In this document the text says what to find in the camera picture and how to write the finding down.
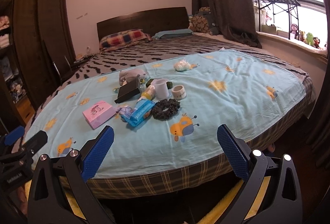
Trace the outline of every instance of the window sill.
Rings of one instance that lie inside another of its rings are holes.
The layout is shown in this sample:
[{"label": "window sill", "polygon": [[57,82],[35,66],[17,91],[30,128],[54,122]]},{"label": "window sill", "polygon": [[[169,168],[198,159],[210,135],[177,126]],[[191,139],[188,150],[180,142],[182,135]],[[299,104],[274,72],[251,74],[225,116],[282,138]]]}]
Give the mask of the window sill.
[{"label": "window sill", "polygon": [[257,34],[260,38],[266,38],[266,39],[274,40],[276,42],[281,42],[282,44],[288,45],[297,50],[305,52],[306,54],[318,59],[322,63],[328,64],[328,59],[327,59],[328,50],[327,49],[316,49],[310,45],[305,44],[302,41],[298,41],[296,39],[289,40],[287,38],[284,38],[284,37],[281,37],[278,35],[274,35],[274,34],[265,33],[265,32],[257,31]]}]

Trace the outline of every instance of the wooden headboard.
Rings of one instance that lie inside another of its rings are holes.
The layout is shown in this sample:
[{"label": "wooden headboard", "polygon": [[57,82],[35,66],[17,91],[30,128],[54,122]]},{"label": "wooden headboard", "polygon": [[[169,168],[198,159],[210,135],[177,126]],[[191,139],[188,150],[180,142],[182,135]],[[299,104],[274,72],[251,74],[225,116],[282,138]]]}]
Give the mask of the wooden headboard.
[{"label": "wooden headboard", "polygon": [[103,37],[129,29],[140,28],[154,36],[159,31],[170,31],[189,27],[185,7],[172,7],[136,12],[97,23],[99,40]]}]

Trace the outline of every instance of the patterned cushion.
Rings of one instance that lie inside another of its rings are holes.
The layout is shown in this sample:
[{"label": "patterned cushion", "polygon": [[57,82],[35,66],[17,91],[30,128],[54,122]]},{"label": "patterned cushion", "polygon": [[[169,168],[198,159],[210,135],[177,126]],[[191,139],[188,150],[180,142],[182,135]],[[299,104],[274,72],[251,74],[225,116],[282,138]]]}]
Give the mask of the patterned cushion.
[{"label": "patterned cushion", "polygon": [[211,12],[209,7],[202,7],[199,9],[200,12]]},{"label": "patterned cushion", "polygon": [[218,35],[219,31],[213,23],[213,17],[209,7],[202,7],[191,19],[189,28],[195,32],[207,33],[210,35]]},{"label": "patterned cushion", "polygon": [[145,41],[151,41],[149,34],[143,33],[141,29],[130,29],[103,37],[100,40],[100,50],[114,51],[141,44]]}]

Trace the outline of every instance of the bedsheet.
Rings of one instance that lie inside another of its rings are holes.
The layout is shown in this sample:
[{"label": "bedsheet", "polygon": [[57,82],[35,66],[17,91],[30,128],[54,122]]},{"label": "bedsheet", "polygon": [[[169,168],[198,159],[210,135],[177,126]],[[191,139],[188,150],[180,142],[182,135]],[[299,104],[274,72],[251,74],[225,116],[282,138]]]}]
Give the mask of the bedsheet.
[{"label": "bedsheet", "polygon": [[[76,82],[61,90],[44,108],[26,135],[48,134],[41,148],[51,158],[80,150],[106,126],[115,140],[95,178],[138,176],[193,165],[223,153],[217,128],[226,124],[246,142],[281,119],[305,95],[302,83],[289,71],[242,52],[225,49],[188,55],[192,68],[177,72],[182,57],[144,64],[151,78],[167,78],[184,85],[187,97],[179,114],[168,121],[150,117],[133,128],[113,117],[93,130],[83,111],[104,100],[116,106],[119,71]],[[125,102],[134,107],[135,98]]]},{"label": "bedsheet", "polygon": [[[294,74],[303,84],[306,96],[290,111],[276,122],[272,127],[254,138],[248,145],[253,148],[265,149],[275,142],[294,122],[303,114],[312,96],[312,80],[308,73],[293,67],[262,49],[251,48],[247,45],[230,42],[222,42],[207,37],[189,36],[168,40],[152,41],[145,45],[136,45],[131,48],[121,49],[96,55],[85,66],[78,70],[75,75],[60,86],[40,108],[27,124],[28,131],[31,124],[37,119],[44,107],[56,96],[61,89],[68,85],[102,75],[111,71],[126,67],[139,66],[159,60],[177,56],[185,56],[194,53],[208,53],[221,48],[234,49],[251,56],[256,56],[266,62],[274,63]],[[142,176],[102,178],[88,180],[88,184],[98,198],[131,198],[145,195],[163,194],[178,191],[184,188],[196,187],[204,182],[213,180],[219,175],[231,171],[232,168],[224,154],[207,159],[194,165],[180,169],[167,170]],[[68,186],[65,178],[62,179],[64,187]]]}]

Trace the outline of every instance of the wooden wardrobe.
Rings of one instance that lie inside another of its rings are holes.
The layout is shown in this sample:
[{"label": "wooden wardrobe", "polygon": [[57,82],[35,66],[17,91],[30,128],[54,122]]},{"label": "wooden wardrobe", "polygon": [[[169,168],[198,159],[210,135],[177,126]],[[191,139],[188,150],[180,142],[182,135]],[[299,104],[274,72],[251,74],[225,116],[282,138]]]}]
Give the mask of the wooden wardrobe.
[{"label": "wooden wardrobe", "polygon": [[[11,56],[34,110],[70,74],[75,61],[65,0],[0,0],[12,28],[10,46],[0,50]],[[11,100],[0,72],[0,134],[25,125],[24,116]]]}]

